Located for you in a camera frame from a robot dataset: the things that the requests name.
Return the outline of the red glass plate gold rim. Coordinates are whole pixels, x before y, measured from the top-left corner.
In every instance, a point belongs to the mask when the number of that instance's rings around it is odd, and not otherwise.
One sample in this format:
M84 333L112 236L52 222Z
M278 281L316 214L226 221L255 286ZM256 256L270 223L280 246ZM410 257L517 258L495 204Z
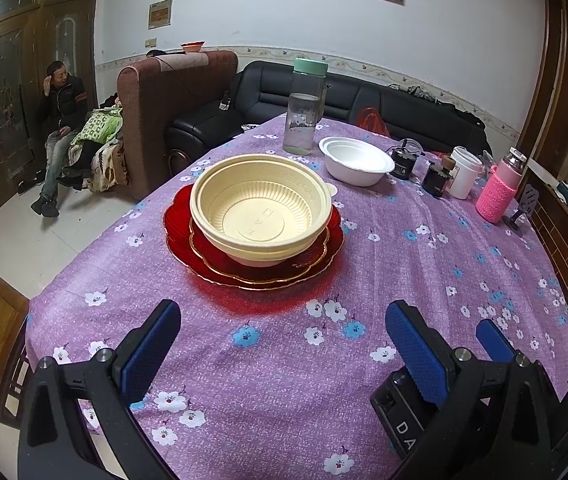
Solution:
M339 220L338 209L331 208L323 230L297 254L235 257L213 245L191 219L187 249L194 263L193 269L215 283L250 290L285 288L314 278L333 263L343 242Z

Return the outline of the large white foam bowl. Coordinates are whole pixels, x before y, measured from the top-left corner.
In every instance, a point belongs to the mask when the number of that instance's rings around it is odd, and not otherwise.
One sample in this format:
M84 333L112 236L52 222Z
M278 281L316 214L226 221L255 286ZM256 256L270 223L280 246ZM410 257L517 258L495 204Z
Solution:
M237 242L226 243L217 240L211 234L197 229L199 234L213 247L223 252L226 256L244 266L254 266L255 268L264 268L265 266L276 266L278 263L297 257L307 252L316 242L324 244L324 238L327 229L313 233L306 240L298 243L287 243L282 247L276 247L272 243L260 243L257 247L245 247Z

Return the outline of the small white foam bowl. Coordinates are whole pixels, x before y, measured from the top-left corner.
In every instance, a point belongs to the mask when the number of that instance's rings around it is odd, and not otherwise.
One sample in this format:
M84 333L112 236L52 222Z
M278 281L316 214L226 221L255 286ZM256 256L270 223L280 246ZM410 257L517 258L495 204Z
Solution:
M358 188L369 188L395 169L386 152L364 141L327 136L319 142L324 165L336 180Z

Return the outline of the cream plastic bowl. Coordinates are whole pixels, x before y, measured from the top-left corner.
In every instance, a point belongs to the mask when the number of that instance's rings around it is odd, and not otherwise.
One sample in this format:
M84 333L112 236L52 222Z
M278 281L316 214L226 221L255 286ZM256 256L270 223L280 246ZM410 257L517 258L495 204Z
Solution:
M201 231L245 247L306 240L323 230L331 208L331 192L315 171L268 154L216 162L198 177L189 197Z

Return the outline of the black phone stand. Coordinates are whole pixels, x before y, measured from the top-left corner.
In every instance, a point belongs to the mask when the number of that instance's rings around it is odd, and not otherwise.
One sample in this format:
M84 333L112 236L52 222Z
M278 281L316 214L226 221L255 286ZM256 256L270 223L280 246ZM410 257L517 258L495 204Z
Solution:
M517 223L520 217L530 217L539 200L539 192L530 184L526 184L516 210L510 216L503 216L502 221L513 233L520 236L522 229Z

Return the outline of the purple floral tablecloth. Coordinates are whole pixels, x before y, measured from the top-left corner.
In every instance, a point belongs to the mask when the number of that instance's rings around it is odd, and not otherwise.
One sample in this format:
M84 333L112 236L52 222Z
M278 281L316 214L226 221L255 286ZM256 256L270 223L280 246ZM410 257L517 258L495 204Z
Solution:
M165 243L163 216L214 162L282 149L280 119L217 148L99 235L30 304L32 360L90 359L163 299L182 328L133 412L183 479L385 479L398 464L369 398L400 356L385 311L418 307L451 346L480 351L489 318L568 381L568 304L534 231L482 220L472 200L437 200L392 178L340 185L343 243L329 269L274 292L198 278Z

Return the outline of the pink knit-sleeved thermos bottle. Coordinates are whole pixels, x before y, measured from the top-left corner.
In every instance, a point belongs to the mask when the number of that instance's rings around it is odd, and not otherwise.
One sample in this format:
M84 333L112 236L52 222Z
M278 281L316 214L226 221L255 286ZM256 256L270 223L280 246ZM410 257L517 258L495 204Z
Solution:
M527 162L527 157L510 148L497 165L493 165L490 178L482 189L475 208L480 217L497 224L514 198Z

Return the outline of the black red jar cork lid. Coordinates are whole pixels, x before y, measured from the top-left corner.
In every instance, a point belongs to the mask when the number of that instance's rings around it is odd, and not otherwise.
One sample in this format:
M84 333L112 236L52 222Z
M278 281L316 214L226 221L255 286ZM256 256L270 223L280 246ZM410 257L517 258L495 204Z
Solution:
M452 178L451 171L454 168L455 161L449 155L442 156L440 162L432 162L421 181L421 188L429 195L440 198Z

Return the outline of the white plastic jar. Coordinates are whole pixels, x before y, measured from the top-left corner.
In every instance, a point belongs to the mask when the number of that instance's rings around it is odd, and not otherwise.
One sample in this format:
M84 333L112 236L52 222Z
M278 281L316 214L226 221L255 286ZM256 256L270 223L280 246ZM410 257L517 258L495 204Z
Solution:
M451 172L452 180L448 193L457 200L466 200L484 165L476 155L462 146L453 148L451 158L455 166Z

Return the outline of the black leather sofa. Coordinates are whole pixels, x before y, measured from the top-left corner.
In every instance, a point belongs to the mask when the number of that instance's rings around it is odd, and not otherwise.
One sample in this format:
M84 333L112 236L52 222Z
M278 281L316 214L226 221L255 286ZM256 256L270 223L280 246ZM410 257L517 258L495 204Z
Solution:
M289 65L251 62L221 96L178 114L165 130L169 173L175 176L204 154L282 115L291 128L322 118L364 126L366 112L378 114L380 133L413 139L429 152L450 153L462 146L476 155L492 152L485 124L474 114L429 96L421 87L406 89L328 73L301 76Z

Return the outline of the clear bottle green lid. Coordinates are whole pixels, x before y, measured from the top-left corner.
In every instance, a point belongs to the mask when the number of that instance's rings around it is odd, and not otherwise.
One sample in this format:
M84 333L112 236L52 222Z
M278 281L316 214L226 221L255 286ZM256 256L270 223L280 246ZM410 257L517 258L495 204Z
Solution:
M324 114L327 73L328 65L325 62L310 60L309 58L297 58L293 63L293 83L291 84L290 94L306 93L320 99L317 124Z

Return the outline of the seated man in black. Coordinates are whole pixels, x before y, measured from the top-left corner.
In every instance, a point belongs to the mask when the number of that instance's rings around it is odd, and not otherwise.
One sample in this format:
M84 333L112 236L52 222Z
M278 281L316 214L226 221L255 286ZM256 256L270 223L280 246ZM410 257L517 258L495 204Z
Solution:
M47 219L56 218L58 178L68 150L82 130L87 115L87 93L83 80L72 76L63 62L56 60L46 68L38 118L50 127L45 142L46 169L40 196L31 209Z

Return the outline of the wooden door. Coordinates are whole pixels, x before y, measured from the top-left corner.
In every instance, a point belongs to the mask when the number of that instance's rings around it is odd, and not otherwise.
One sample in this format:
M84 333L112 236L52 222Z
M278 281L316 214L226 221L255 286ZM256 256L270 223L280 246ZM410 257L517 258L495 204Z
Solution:
M36 112L47 66L63 62L96 102L95 8L96 0L0 0L0 206L44 166Z

